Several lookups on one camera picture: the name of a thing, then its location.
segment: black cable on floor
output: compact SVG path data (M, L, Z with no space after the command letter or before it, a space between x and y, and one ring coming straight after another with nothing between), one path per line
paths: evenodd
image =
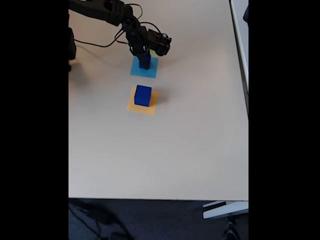
M105 208L101 209L101 208L99 208L99 207L97 207L95 205L82 202L79 199L69 199L69 203L72 204L72 205L75 205L77 207L80 207L82 209L86 209L86 210L96 209L96 210L99 210L99 211L102 211L102 212L108 214L110 219L112 219L113 223L118 224L121 227L121 229L124 231L124 233L125 233L126 237L128 238L128 240L134 240L134 238L132 237L132 235L130 234L130 232L128 231L126 226L124 225L124 223L122 221L120 221L120 219L118 219L117 216L113 212L111 212L110 210L105 209Z
M100 236L100 235L101 235L101 227L100 227L98 221L95 221L95 225L96 225L96 227L97 227L97 229L98 229L98 235Z
M83 225L85 225L86 228L89 229L92 233L94 233L98 238L102 239L102 237L100 236L100 234L99 234L98 232L96 232L95 230L93 230L85 221L83 221L79 216L77 216L77 215L74 213L74 211L72 211L72 209L71 209L69 206L68 206L68 208L69 208L69 211L72 213L72 215L73 215L77 220L79 220Z

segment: white table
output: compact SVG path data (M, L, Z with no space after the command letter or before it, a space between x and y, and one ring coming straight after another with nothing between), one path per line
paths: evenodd
M77 44L69 197L247 201L249 122L228 0L134 2L141 22L172 38L171 49L157 77L144 78L130 75L127 45ZM106 45L118 31L69 14L78 40ZM159 91L154 116L127 111L136 85Z

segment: blue cube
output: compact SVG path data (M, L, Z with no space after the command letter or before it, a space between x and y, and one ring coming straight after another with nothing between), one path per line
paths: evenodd
M146 56L146 63L148 65L148 69L150 69L150 62L151 62L151 55L149 54L148 56ZM144 69L140 61L139 61L139 68Z
M151 87L137 85L134 94L134 104L149 107L151 98Z

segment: dark carpet floor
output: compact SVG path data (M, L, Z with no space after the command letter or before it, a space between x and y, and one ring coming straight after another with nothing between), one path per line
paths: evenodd
M87 203L103 206L124 223L135 240L222 240L227 228L226 217L203 219L202 205L208 201L180 200L120 200L85 199ZM75 208L90 227L97 229L93 220ZM236 230L241 240L249 239L249 214L235 216ZM121 233L117 225L102 225L102 236ZM69 239L97 240L69 211Z

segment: robotic arm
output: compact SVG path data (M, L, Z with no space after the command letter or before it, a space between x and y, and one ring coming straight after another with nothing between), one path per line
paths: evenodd
M133 15L132 7L120 0L68 0L68 5L70 10L89 18L103 20L114 26L122 24L130 52L138 57L140 65L146 70L150 67L148 63L150 49L154 50L158 56L166 55L170 49L171 38L160 31L151 29L147 31L146 27L141 26ZM75 59L76 50L74 35L69 27L69 60Z

